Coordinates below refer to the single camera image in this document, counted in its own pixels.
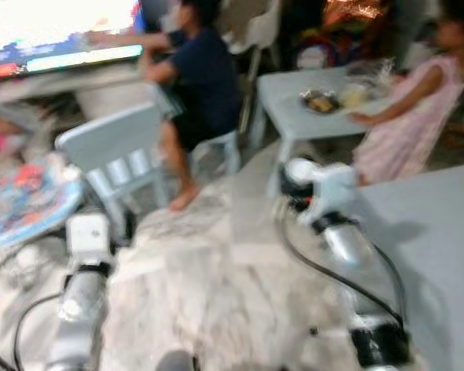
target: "plate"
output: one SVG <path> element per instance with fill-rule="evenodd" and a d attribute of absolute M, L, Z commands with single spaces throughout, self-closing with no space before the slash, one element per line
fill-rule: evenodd
<path fill-rule="evenodd" d="M 305 93 L 300 94 L 301 102 L 303 106 L 310 112 L 314 112 L 317 114 L 332 114 L 333 112 L 338 111 L 341 108 L 341 104 L 337 99 L 335 92 L 328 91 L 328 90 L 308 90 Z M 327 111 L 317 110 L 313 107 L 309 106 L 309 102 L 316 98 L 326 98 L 330 105 L 332 106 L 331 109 Z"/>

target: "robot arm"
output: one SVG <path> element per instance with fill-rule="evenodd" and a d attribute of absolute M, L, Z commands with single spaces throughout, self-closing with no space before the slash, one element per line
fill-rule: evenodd
<path fill-rule="evenodd" d="M 74 273 L 60 301 L 60 325 L 46 371 L 93 371 L 98 369 L 107 280 L 114 266 L 107 218 L 100 213 L 74 216 L 67 236 Z"/>
<path fill-rule="evenodd" d="M 312 261 L 309 264 L 343 284 L 339 297 L 361 367 L 372 371 L 388 367 L 398 370 L 411 364 L 401 316 L 386 303 L 392 300 L 388 293 L 394 291 L 394 286 L 392 277 L 389 280 L 388 271 L 383 269 L 384 253 L 340 212 L 357 197 L 355 170 L 343 164 L 322 168 L 308 159 L 295 158 L 281 169 L 281 188 L 299 212 L 298 222 L 311 226 L 322 238 L 333 266 L 342 272 L 336 274 Z M 295 249 L 283 232 L 286 246 L 307 264 L 309 259 Z"/>

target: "plastic bag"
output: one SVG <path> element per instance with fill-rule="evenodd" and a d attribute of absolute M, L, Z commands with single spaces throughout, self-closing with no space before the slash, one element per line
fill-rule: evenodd
<path fill-rule="evenodd" d="M 386 97 L 393 86 L 394 59 L 364 60 L 347 67 L 349 83 L 367 87 L 370 98 Z"/>

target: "tiled floor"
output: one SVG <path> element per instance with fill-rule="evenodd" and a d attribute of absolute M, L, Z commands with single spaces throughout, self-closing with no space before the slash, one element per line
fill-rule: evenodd
<path fill-rule="evenodd" d="M 276 135 L 268 137 L 272 142 Z M 328 158 L 349 161 L 357 141 L 342 138 L 332 153 L 321 148 L 326 144 L 316 145 Z M 182 215 L 145 216 L 154 209 L 151 189 L 135 197 L 145 210 L 135 246 L 121 252 L 111 285 L 102 371 L 154 369 L 175 348 L 199 354 L 203 369 L 212 371 L 273 371 L 282 364 L 294 371 L 357 369 L 343 336 L 314 341 L 306 335 L 312 324 L 336 324 L 339 314 L 333 286 L 281 248 L 273 223 L 275 201 L 264 197 L 277 147 L 273 143 L 254 156 L 245 153 L 240 174 L 229 179 L 216 172 L 219 152 L 205 156 L 199 175 L 205 190 Z M 464 154 L 439 151 L 435 158 L 431 168 L 464 162 Z M 176 191 L 171 176 L 169 187 Z M 309 231 L 297 228 L 295 242 L 309 247 L 306 253 L 316 253 Z M 60 286 L 63 271 L 54 266 L 42 272 L 43 284 L 28 294 L 0 284 L 4 354 L 20 308 Z M 51 314 L 52 309 L 45 310 Z M 47 340 L 28 341 L 33 331 L 35 336 L 51 333 L 48 321 L 40 322 L 32 320 L 29 334 L 25 331 L 26 362 L 47 354 Z"/>

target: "white plastic table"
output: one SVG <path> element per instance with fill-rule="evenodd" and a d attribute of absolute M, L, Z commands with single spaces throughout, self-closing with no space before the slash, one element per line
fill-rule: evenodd
<path fill-rule="evenodd" d="M 254 122 L 251 127 L 251 147 L 261 146 L 268 115 L 281 136 L 281 147 L 274 164 L 267 193 L 278 193 L 278 166 L 289 160 L 292 150 L 300 141 L 334 138 L 360 134 L 364 128 L 347 118 L 351 110 L 341 110 L 335 114 L 323 115 L 308 111 L 301 104 L 299 94 L 309 89 L 333 90 L 340 92 L 347 83 L 345 68 L 274 73 L 262 76 L 258 81 L 258 99 Z M 375 114 L 388 104 L 388 100 L 375 100 L 360 112 Z"/>
<path fill-rule="evenodd" d="M 0 83 L 0 104 L 73 92 L 87 120 L 106 117 L 149 101 L 133 63 L 47 73 Z"/>
<path fill-rule="evenodd" d="M 464 370 L 464 166 L 364 188 L 348 215 L 395 263 L 430 371 Z"/>

